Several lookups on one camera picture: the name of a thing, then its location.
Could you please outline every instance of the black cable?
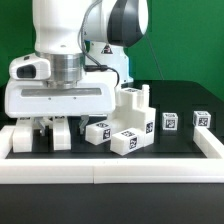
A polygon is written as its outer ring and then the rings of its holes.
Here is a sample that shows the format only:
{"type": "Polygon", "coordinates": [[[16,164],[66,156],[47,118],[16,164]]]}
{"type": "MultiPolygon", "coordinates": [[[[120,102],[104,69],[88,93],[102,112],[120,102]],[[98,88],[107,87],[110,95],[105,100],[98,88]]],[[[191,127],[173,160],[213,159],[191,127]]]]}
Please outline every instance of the black cable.
{"type": "Polygon", "coordinates": [[[111,71],[113,71],[117,74],[117,84],[116,84],[116,86],[120,82],[120,74],[118,73],[118,71],[114,68],[108,67],[107,65],[100,65],[100,66],[98,66],[98,65],[85,65],[84,70],[86,72],[95,72],[95,71],[105,72],[107,70],[111,70],[111,71]]]}
{"type": "Polygon", "coordinates": [[[151,52],[152,52],[152,56],[153,56],[154,61],[155,61],[155,63],[156,63],[156,67],[157,67],[157,69],[158,69],[158,71],[159,71],[160,78],[161,78],[162,80],[165,80],[165,79],[164,79],[164,76],[163,76],[162,69],[161,69],[160,64],[159,64],[159,61],[158,61],[158,59],[157,59],[157,57],[156,57],[156,53],[155,53],[155,51],[154,51],[154,48],[153,48],[153,46],[152,46],[152,42],[151,42],[151,40],[150,40],[150,38],[149,38],[148,33],[146,33],[145,36],[146,36],[146,39],[148,40],[148,45],[149,45],[149,48],[150,48],[150,50],[151,50],[151,52]]]}
{"type": "Polygon", "coordinates": [[[89,17],[89,14],[91,12],[91,10],[98,4],[100,4],[102,2],[102,0],[96,0],[93,4],[90,5],[90,7],[87,9],[84,18],[83,18],[83,22],[82,22],[82,26],[79,32],[79,36],[81,35],[81,50],[83,52],[83,54],[89,58],[92,62],[94,62],[95,64],[97,64],[98,66],[100,66],[101,64],[95,59],[93,58],[91,55],[89,55],[89,53],[86,50],[86,46],[85,46],[85,40],[84,40],[84,36],[85,36],[85,25],[87,22],[87,19],[89,17]]]}

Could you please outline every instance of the green wall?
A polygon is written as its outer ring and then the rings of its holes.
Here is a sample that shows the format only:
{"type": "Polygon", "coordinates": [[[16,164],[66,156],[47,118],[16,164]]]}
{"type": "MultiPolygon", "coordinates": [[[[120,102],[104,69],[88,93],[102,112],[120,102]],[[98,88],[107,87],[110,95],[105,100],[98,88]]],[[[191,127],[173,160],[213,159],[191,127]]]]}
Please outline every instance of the green wall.
{"type": "MultiPolygon", "coordinates": [[[[191,80],[224,100],[224,1],[148,0],[148,36],[165,80],[191,80]]],[[[0,85],[12,59],[33,52],[32,1],[0,2],[0,85]]],[[[135,79],[159,80],[146,37],[126,50],[135,79]]]]}

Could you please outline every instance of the silver cylinder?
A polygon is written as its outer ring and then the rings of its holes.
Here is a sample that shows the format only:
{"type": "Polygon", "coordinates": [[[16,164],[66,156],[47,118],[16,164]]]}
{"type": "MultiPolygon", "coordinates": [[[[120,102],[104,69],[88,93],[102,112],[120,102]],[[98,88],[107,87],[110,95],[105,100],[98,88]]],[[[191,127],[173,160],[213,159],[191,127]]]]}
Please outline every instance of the silver cylinder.
{"type": "Polygon", "coordinates": [[[69,89],[76,86],[82,78],[83,55],[57,55],[36,52],[40,58],[50,61],[51,77],[48,80],[50,88],[69,89]]]}

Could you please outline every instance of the white cube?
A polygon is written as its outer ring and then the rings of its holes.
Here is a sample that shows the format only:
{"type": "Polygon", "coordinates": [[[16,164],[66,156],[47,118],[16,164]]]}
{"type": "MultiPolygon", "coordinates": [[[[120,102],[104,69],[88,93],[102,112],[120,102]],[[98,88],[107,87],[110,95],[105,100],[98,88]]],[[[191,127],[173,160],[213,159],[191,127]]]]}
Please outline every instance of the white cube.
{"type": "Polygon", "coordinates": [[[110,150],[123,156],[143,147],[143,144],[144,132],[129,128],[112,136],[110,150]]]}
{"type": "Polygon", "coordinates": [[[207,111],[194,111],[193,125],[210,128],[211,115],[207,111]]]}
{"type": "Polygon", "coordinates": [[[99,145],[111,139],[111,127],[106,121],[86,126],[86,141],[99,145]]]}
{"type": "Polygon", "coordinates": [[[163,130],[177,130],[178,116],[176,113],[163,113],[162,126],[163,130]]]}

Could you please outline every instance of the toy block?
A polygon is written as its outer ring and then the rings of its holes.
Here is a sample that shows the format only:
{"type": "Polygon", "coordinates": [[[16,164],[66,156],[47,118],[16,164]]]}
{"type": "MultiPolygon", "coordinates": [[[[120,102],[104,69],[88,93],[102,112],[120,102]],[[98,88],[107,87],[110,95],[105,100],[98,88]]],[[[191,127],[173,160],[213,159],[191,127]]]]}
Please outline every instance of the toy block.
{"type": "Polygon", "coordinates": [[[143,146],[148,146],[154,143],[154,133],[155,133],[155,120],[149,121],[145,124],[144,130],[144,144],[143,146]]]}
{"type": "Polygon", "coordinates": [[[33,145],[33,118],[18,118],[13,134],[13,152],[31,152],[33,145]]]}
{"type": "Polygon", "coordinates": [[[129,128],[112,136],[110,150],[123,156],[143,147],[143,145],[144,133],[135,128],[129,128]]]}
{"type": "Polygon", "coordinates": [[[176,131],[177,126],[178,126],[178,116],[176,113],[163,113],[162,114],[163,130],[176,131]]]}
{"type": "Polygon", "coordinates": [[[210,128],[211,115],[207,111],[194,111],[193,125],[210,128]]]}
{"type": "Polygon", "coordinates": [[[71,134],[67,117],[53,118],[54,150],[70,150],[71,134]]]}
{"type": "Polygon", "coordinates": [[[102,121],[86,126],[86,141],[98,145],[111,139],[109,122],[102,121]]]}
{"type": "Polygon", "coordinates": [[[4,126],[0,131],[0,159],[5,159],[12,148],[15,126],[4,126]]]}

